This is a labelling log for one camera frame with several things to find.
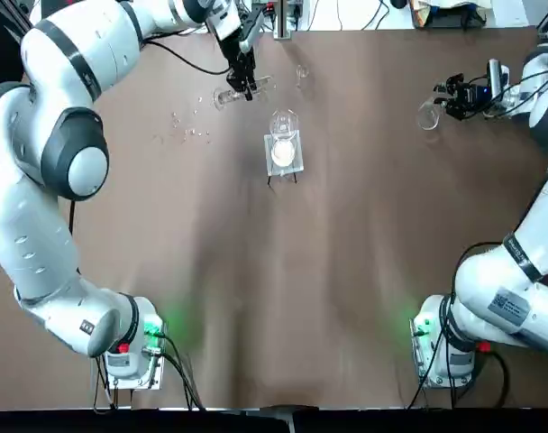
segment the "small stand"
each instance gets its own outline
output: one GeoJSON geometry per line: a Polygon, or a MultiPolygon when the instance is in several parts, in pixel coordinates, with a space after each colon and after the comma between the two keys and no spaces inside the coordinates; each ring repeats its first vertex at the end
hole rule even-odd
{"type": "Polygon", "coordinates": [[[266,151],[266,170],[268,172],[268,186],[272,176],[286,176],[292,174],[294,176],[294,183],[298,183],[296,173],[304,171],[304,162],[302,160],[302,145],[300,142],[300,131],[296,132],[296,135],[290,140],[294,145],[295,155],[292,163],[287,167],[279,167],[272,159],[272,148],[274,147],[274,138],[272,135],[264,135],[264,150],[266,151]]]}

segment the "glass cup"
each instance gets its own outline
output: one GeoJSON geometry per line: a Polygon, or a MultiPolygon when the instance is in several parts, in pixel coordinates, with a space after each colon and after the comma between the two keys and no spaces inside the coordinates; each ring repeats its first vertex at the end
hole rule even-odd
{"type": "Polygon", "coordinates": [[[296,68],[296,87],[302,88],[305,83],[306,79],[310,75],[310,71],[306,66],[298,65],[296,68]]]}
{"type": "Polygon", "coordinates": [[[270,118],[270,133],[274,142],[290,141],[298,131],[298,116],[291,110],[278,110],[270,118]]]}
{"type": "Polygon", "coordinates": [[[432,131],[438,126],[440,120],[441,107],[434,103],[434,98],[429,97],[418,108],[416,113],[416,123],[425,131],[432,131]]]}

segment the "wire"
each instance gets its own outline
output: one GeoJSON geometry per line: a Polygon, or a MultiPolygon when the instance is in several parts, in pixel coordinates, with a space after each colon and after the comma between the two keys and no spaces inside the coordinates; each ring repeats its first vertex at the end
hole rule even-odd
{"type": "Polygon", "coordinates": [[[74,216],[76,214],[76,202],[74,200],[69,202],[69,232],[73,235],[74,234],[74,216]]]}
{"type": "Polygon", "coordinates": [[[462,120],[467,120],[467,119],[470,119],[472,117],[474,117],[475,115],[477,115],[478,113],[482,112],[482,111],[485,111],[487,110],[488,108],[490,108],[490,106],[492,106],[492,104],[497,101],[497,99],[500,99],[502,98],[506,92],[508,92],[508,90],[510,90],[511,88],[513,88],[514,86],[518,86],[520,83],[524,82],[524,81],[527,81],[528,79],[530,78],[534,78],[534,77],[538,77],[540,75],[544,75],[544,74],[548,74],[548,70],[543,70],[542,72],[536,72],[535,74],[532,74],[532,75],[529,75],[527,77],[524,77],[522,78],[520,81],[518,81],[516,84],[513,84],[511,86],[508,86],[507,88],[504,88],[502,90],[502,92],[500,92],[498,95],[496,95],[495,97],[493,97],[492,99],[490,99],[488,101],[488,103],[486,105],[484,105],[483,107],[479,108],[478,110],[470,113],[469,115],[465,116],[462,120]]]}
{"type": "Polygon", "coordinates": [[[468,82],[468,84],[472,84],[474,81],[478,81],[479,79],[483,79],[483,78],[486,78],[486,74],[485,75],[481,75],[480,77],[476,77],[476,78],[473,78],[472,80],[470,80],[468,82]]]}
{"type": "Polygon", "coordinates": [[[428,368],[426,369],[425,374],[422,376],[422,379],[420,379],[420,383],[418,384],[418,389],[415,392],[415,396],[412,398],[412,401],[410,401],[410,404],[406,407],[407,410],[411,409],[415,405],[416,399],[418,398],[418,394],[420,394],[420,391],[425,386],[426,379],[428,378],[428,374],[430,373],[430,370],[433,368],[435,355],[436,355],[436,352],[438,351],[438,346],[440,345],[440,342],[442,339],[443,339],[443,332],[441,331],[440,335],[438,336],[438,339],[436,340],[436,344],[434,345],[433,359],[430,360],[430,364],[428,365],[428,368]]]}
{"type": "Polygon", "coordinates": [[[166,45],[162,44],[162,43],[159,43],[159,42],[155,42],[155,41],[146,41],[145,44],[148,44],[148,45],[156,45],[157,47],[160,47],[162,48],[163,50],[169,52],[170,54],[172,54],[173,56],[177,57],[178,59],[182,60],[184,63],[186,63],[188,66],[196,69],[196,70],[199,70],[200,72],[204,72],[205,74],[208,74],[208,75],[223,75],[223,74],[226,74],[230,71],[230,68],[228,69],[224,69],[224,70],[220,70],[220,71],[213,71],[213,70],[208,70],[208,69],[204,69],[204,68],[201,68],[197,65],[195,65],[194,63],[192,63],[190,60],[187,60],[187,59],[184,59],[182,56],[180,56],[177,52],[175,52],[174,50],[172,50],[170,47],[167,47],[166,45]]]}
{"type": "Polygon", "coordinates": [[[343,30],[343,20],[340,19],[340,0],[336,0],[336,16],[338,16],[338,22],[340,23],[340,31],[343,30]]]}
{"type": "Polygon", "coordinates": [[[372,15],[372,18],[370,18],[370,21],[368,21],[366,23],[366,25],[364,25],[364,27],[361,28],[361,30],[365,30],[366,27],[368,27],[373,21],[374,21],[374,18],[377,17],[377,15],[379,14],[380,12],[380,8],[382,7],[384,3],[382,2],[382,0],[380,0],[380,4],[379,4],[379,8],[376,10],[376,12],[374,13],[374,15],[372,15]]]}
{"type": "Polygon", "coordinates": [[[530,94],[529,97],[527,97],[523,102],[518,104],[517,106],[513,106],[509,110],[505,111],[504,113],[500,113],[499,115],[490,115],[490,119],[499,119],[500,117],[504,117],[508,113],[512,113],[513,111],[517,110],[524,104],[526,104],[528,101],[530,101],[538,92],[540,92],[546,85],[548,84],[548,81],[544,82],[537,90],[535,90],[533,93],[530,94]]]}
{"type": "Polygon", "coordinates": [[[192,385],[188,381],[187,377],[184,375],[184,369],[182,368],[182,365],[179,364],[171,355],[167,353],[162,353],[161,356],[163,356],[170,364],[172,364],[172,366],[176,369],[176,371],[182,378],[182,382],[184,384],[184,389],[186,392],[186,403],[188,405],[188,409],[192,409],[188,400],[189,397],[199,410],[206,410],[206,408],[202,405],[200,400],[195,395],[194,390],[192,389],[192,385]]]}
{"type": "Polygon", "coordinates": [[[379,20],[379,23],[376,24],[376,28],[374,30],[378,30],[380,27],[380,23],[382,23],[382,20],[384,20],[384,18],[386,18],[388,14],[390,14],[390,8],[388,7],[386,3],[383,2],[383,0],[380,0],[380,5],[383,5],[384,7],[386,7],[386,13],[382,15],[382,17],[379,20]]]}
{"type": "Polygon", "coordinates": [[[92,409],[94,410],[94,413],[97,414],[97,415],[105,415],[107,413],[112,412],[112,410],[116,410],[117,409],[117,403],[116,404],[112,403],[112,399],[110,398],[109,386],[108,386],[108,381],[107,381],[107,373],[105,375],[106,378],[104,378],[104,376],[102,375],[102,368],[100,366],[100,358],[99,357],[96,358],[96,366],[97,366],[96,388],[94,389],[94,404],[92,406],[92,409]],[[98,410],[98,408],[96,407],[97,390],[99,388],[100,379],[102,380],[102,387],[104,388],[104,391],[105,391],[105,397],[108,400],[108,403],[110,405],[109,410],[98,410]]]}
{"type": "Polygon", "coordinates": [[[461,393],[460,396],[457,397],[456,402],[460,401],[462,397],[464,397],[474,386],[476,381],[479,379],[480,374],[482,373],[482,370],[484,369],[484,366],[486,365],[487,357],[491,356],[494,357],[498,361],[498,365],[500,366],[500,369],[502,370],[502,387],[500,388],[500,394],[498,395],[497,401],[492,405],[494,409],[500,409],[504,407],[505,403],[507,402],[507,396],[510,392],[510,371],[508,370],[508,366],[504,358],[498,353],[494,351],[482,353],[479,352],[480,355],[485,355],[479,362],[480,369],[473,375],[472,380],[464,387],[464,391],[461,393]]]}
{"type": "Polygon", "coordinates": [[[316,17],[316,10],[318,9],[318,3],[320,3],[320,0],[316,0],[316,4],[314,6],[314,13],[312,14],[312,19],[310,20],[310,24],[308,25],[308,28],[306,29],[307,32],[310,32],[310,29],[312,28],[312,24],[314,23],[314,19],[316,17]]]}
{"type": "MultiPolygon", "coordinates": [[[[446,311],[446,315],[449,316],[450,315],[450,310],[446,311]]],[[[451,363],[450,363],[450,357],[449,357],[449,348],[450,348],[450,345],[448,343],[448,338],[445,338],[446,340],[446,373],[448,374],[448,382],[450,383],[451,385],[451,409],[454,409],[454,406],[456,405],[456,389],[454,387],[454,378],[452,377],[452,374],[451,374],[451,363]]]]}

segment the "robot end effector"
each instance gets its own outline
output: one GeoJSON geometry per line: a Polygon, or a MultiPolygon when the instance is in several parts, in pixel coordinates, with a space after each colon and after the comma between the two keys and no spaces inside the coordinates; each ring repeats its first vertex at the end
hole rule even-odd
{"type": "Polygon", "coordinates": [[[240,15],[229,13],[230,23],[224,22],[229,18],[222,12],[225,7],[234,9],[231,2],[225,6],[224,0],[215,2],[212,14],[206,20],[209,29],[216,35],[222,54],[228,60],[230,72],[226,78],[228,84],[236,91],[243,93],[246,100],[252,100],[252,91],[256,90],[256,81],[254,79],[254,70],[256,69],[256,60],[254,59],[254,49],[252,48],[258,38],[260,28],[264,23],[263,8],[257,7],[249,13],[242,12],[240,15]],[[235,27],[235,30],[223,38],[221,30],[226,27],[235,27]]]}
{"type": "Polygon", "coordinates": [[[491,59],[484,76],[464,82],[464,75],[454,75],[434,87],[444,93],[434,99],[446,114],[458,120],[483,114],[486,118],[512,118],[528,123],[538,145],[548,150],[548,44],[536,47],[525,60],[522,78],[509,84],[509,69],[491,59]],[[477,80],[486,79],[483,84],[477,80]]]}

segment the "black cable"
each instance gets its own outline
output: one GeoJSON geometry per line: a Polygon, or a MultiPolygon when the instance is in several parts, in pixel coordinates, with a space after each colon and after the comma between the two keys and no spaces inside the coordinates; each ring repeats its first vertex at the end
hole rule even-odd
{"type": "MultiPolygon", "coordinates": [[[[446,312],[446,315],[447,316],[450,315],[450,310],[446,312]]],[[[450,349],[450,345],[448,343],[448,338],[445,338],[445,340],[446,340],[446,372],[448,374],[448,382],[451,385],[451,388],[450,388],[450,390],[451,390],[451,409],[454,409],[454,406],[456,404],[456,389],[454,387],[454,378],[452,377],[452,374],[451,374],[450,356],[448,354],[449,349],[450,349]]]]}
{"type": "Polygon", "coordinates": [[[228,69],[224,69],[224,70],[220,70],[220,71],[213,71],[213,70],[208,70],[208,69],[204,69],[204,68],[201,68],[197,65],[195,65],[194,63],[192,63],[190,60],[187,60],[187,59],[184,59],[182,56],[180,56],[177,52],[175,52],[174,50],[172,50],[170,47],[167,47],[166,45],[162,44],[162,43],[159,43],[159,42],[155,42],[155,41],[146,41],[145,44],[148,44],[148,45],[156,45],[157,47],[160,47],[162,48],[163,50],[169,52],[170,54],[172,54],[173,56],[177,57],[178,59],[182,60],[184,63],[186,63],[188,66],[196,69],[196,70],[199,70],[200,72],[204,72],[205,74],[208,74],[208,75],[223,75],[223,74],[226,74],[230,71],[230,68],[228,69]]]}
{"type": "Polygon", "coordinates": [[[383,5],[384,7],[386,7],[386,13],[382,15],[382,17],[379,20],[379,23],[376,24],[376,28],[374,30],[378,30],[379,27],[380,27],[380,23],[382,23],[382,20],[384,20],[384,18],[386,18],[388,16],[388,14],[390,14],[390,8],[388,7],[388,5],[386,3],[384,3],[383,0],[380,0],[380,4],[383,5]]]}
{"type": "Polygon", "coordinates": [[[69,202],[69,232],[73,235],[74,234],[74,216],[76,214],[76,202],[74,200],[69,202]]]}
{"type": "Polygon", "coordinates": [[[94,413],[96,415],[105,415],[107,413],[112,412],[112,410],[117,409],[117,407],[113,403],[110,403],[110,409],[109,410],[98,410],[98,408],[96,407],[97,391],[99,389],[100,379],[102,380],[103,388],[108,392],[108,395],[109,395],[109,389],[107,388],[107,373],[106,373],[106,379],[105,379],[104,376],[102,375],[102,368],[100,367],[100,358],[99,357],[96,358],[96,366],[97,366],[96,388],[94,389],[94,404],[93,404],[92,409],[94,410],[94,413]]]}
{"type": "Polygon", "coordinates": [[[382,3],[382,2],[380,1],[379,8],[376,10],[376,12],[374,13],[374,15],[372,15],[372,18],[370,18],[370,21],[368,21],[368,22],[366,23],[366,25],[364,25],[364,27],[361,28],[361,30],[366,29],[366,27],[368,27],[368,26],[374,21],[374,18],[376,18],[377,15],[379,14],[380,8],[382,7],[383,4],[384,4],[384,3],[382,3]]]}
{"type": "Polygon", "coordinates": [[[508,370],[508,366],[504,358],[497,352],[489,352],[489,355],[494,357],[498,364],[500,365],[500,368],[502,369],[502,388],[500,390],[500,395],[498,396],[498,400],[496,403],[494,403],[494,408],[502,408],[505,403],[507,402],[507,396],[510,392],[510,371],[508,370]]]}
{"type": "Polygon", "coordinates": [[[340,31],[343,30],[343,20],[340,19],[340,0],[336,0],[336,16],[338,16],[338,22],[340,23],[340,31]]]}
{"type": "MultiPolygon", "coordinates": [[[[446,326],[446,322],[448,321],[448,315],[446,316],[446,321],[444,322],[444,325],[446,326]]],[[[415,392],[415,396],[412,398],[412,401],[410,401],[410,404],[406,407],[406,409],[411,409],[415,403],[416,399],[418,398],[418,394],[420,394],[420,391],[424,388],[426,379],[428,379],[428,374],[430,373],[430,370],[433,368],[434,359],[436,358],[436,352],[438,351],[438,346],[440,345],[441,340],[443,339],[443,332],[440,333],[438,336],[438,339],[436,340],[436,344],[434,345],[433,349],[433,359],[430,360],[430,364],[428,365],[428,368],[426,369],[426,372],[424,376],[422,376],[422,379],[420,379],[420,383],[418,384],[418,389],[415,392]]]]}
{"type": "Polygon", "coordinates": [[[518,104],[517,106],[513,106],[512,108],[510,108],[509,110],[505,111],[504,113],[500,113],[499,115],[492,115],[492,116],[490,116],[489,118],[490,118],[490,119],[499,119],[500,117],[504,117],[504,116],[507,115],[508,113],[512,113],[513,111],[517,110],[518,108],[520,108],[521,106],[523,106],[524,104],[526,104],[528,101],[530,101],[530,100],[531,100],[538,92],[540,92],[547,84],[548,84],[548,81],[546,81],[545,83],[543,83],[537,90],[535,90],[533,93],[531,93],[529,97],[527,97],[523,102],[521,102],[521,103],[518,104]]]}
{"type": "Polygon", "coordinates": [[[198,394],[198,390],[196,387],[196,381],[194,380],[194,374],[192,372],[191,366],[187,368],[187,372],[184,372],[184,365],[182,363],[182,356],[180,355],[178,348],[174,344],[174,340],[172,340],[169,336],[163,333],[156,333],[153,334],[154,336],[158,338],[164,338],[166,339],[172,346],[172,349],[174,350],[174,353],[176,354],[176,363],[178,365],[178,373],[182,377],[182,384],[184,386],[184,394],[186,397],[186,404],[188,406],[189,410],[192,410],[192,403],[195,403],[198,408],[202,407],[202,404],[200,403],[200,396],[198,394]]]}
{"type": "Polygon", "coordinates": [[[184,383],[185,388],[187,389],[187,397],[186,397],[186,403],[188,404],[188,395],[191,398],[192,402],[196,405],[196,407],[199,410],[206,410],[206,408],[202,405],[201,401],[196,397],[194,391],[192,390],[192,386],[187,380],[184,370],[181,367],[181,365],[178,364],[178,362],[169,354],[162,353],[161,356],[163,356],[172,366],[176,369],[180,377],[182,378],[182,382],[184,383]]]}
{"type": "Polygon", "coordinates": [[[481,75],[480,77],[475,77],[475,78],[473,78],[472,80],[470,80],[470,81],[468,82],[468,84],[472,84],[474,81],[478,81],[479,79],[483,79],[483,78],[486,78],[486,77],[487,77],[486,74],[485,74],[485,75],[481,75]]]}
{"type": "Polygon", "coordinates": [[[307,32],[310,32],[310,29],[312,28],[312,24],[314,23],[314,19],[316,17],[316,9],[318,9],[318,3],[320,3],[320,0],[316,0],[316,4],[314,6],[314,13],[312,14],[312,19],[310,20],[310,24],[308,25],[308,28],[306,29],[307,32]]]}
{"type": "Polygon", "coordinates": [[[483,355],[480,359],[477,359],[479,368],[475,370],[475,372],[472,375],[472,379],[464,387],[464,390],[461,393],[461,395],[457,397],[456,402],[458,403],[458,401],[460,401],[462,397],[464,397],[474,387],[474,384],[479,379],[480,374],[482,373],[482,370],[484,369],[484,366],[486,365],[487,358],[494,357],[498,361],[498,364],[500,365],[500,369],[502,370],[502,387],[500,388],[500,394],[497,398],[497,401],[492,405],[492,407],[494,409],[500,409],[504,407],[505,403],[507,402],[507,396],[508,396],[508,393],[510,392],[510,371],[508,370],[507,363],[498,352],[494,352],[494,351],[490,351],[486,353],[479,352],[479,355],[483,355]]]}
{"type": "Polygon", "coordinates": [[[467,120],[467,119],[470,119],[472,117],[474,117],[475,115],[477,115],[478,113],[481,113],[483,112],[484,110],[490,108],[492,106],[492,104],[494,104],[494,102],[497,101],[497,99],[500,99],[502,98],[506,92],[508,92],[508,90],[510,90],[511,88],[513,88],[514,86],[518,86],[520,83],[524,82],[524,81],[527,81],[528,79],[530,78],[534,78],[534,77],[538,77],[540,75],[544,75],[544,74],[548,74],[548,70],[543,70],[542,72],[536,72],[535,74],[532,74],[532,75],[529,75],[527,77],[524,77],[522,78],[520,81],[518,81],[516,84],[513,84],[511,86],[508,86],[507,88],[504,88],[498,95],[496,95],[495,97],[493,97],[492,99],[490,99],[488,101],[488,103],[486,105],[484,105],[483,107],[479,108],[478,110],[470,113],[469,115],[465,116],[462,120],[467,120]]]}

